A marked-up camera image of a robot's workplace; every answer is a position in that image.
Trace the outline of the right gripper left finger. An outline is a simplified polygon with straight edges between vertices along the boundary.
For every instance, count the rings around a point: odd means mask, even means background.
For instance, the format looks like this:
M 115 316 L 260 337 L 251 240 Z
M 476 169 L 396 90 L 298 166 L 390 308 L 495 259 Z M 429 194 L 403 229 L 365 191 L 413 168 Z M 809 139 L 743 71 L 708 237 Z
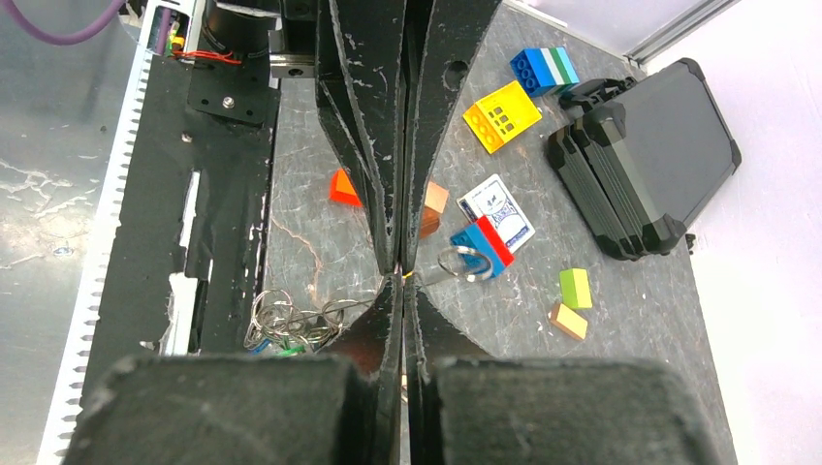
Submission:
M 67 464 L 396 464 L 402 281 L 314 355 L 127 357 L 83 402 Z

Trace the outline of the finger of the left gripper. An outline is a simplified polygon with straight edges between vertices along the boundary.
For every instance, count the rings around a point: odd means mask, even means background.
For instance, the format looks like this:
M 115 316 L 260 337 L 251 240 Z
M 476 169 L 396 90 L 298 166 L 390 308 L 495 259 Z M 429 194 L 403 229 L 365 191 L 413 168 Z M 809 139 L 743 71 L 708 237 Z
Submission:
M 409 1 L 403 32 L 400 268 L 414 268 L 427 184 L 500 3 Z
M 383 275 L 400 262 L 405 13 L 403 1 L 320 1 L 316 10 L 321 126 L 364 206 Z

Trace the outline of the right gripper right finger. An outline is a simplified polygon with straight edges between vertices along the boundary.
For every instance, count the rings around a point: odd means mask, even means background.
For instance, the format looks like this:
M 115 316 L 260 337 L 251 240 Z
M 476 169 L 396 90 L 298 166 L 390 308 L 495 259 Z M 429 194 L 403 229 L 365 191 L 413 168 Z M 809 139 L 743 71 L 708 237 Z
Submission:
M 415 464 L 717 464 L 683 379 L 641 358 L 489 356 L 404 286 Z

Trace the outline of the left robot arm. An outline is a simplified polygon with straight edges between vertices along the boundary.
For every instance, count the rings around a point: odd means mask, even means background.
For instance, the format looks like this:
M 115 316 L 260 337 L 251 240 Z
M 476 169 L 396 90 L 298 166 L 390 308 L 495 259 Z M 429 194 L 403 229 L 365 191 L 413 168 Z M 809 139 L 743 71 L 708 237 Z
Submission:
M 410 271 L 437 152 L 495 1 L 209 1 L 219 52 L 312 78 L 318 117 L 364 205 L 380 271 Z

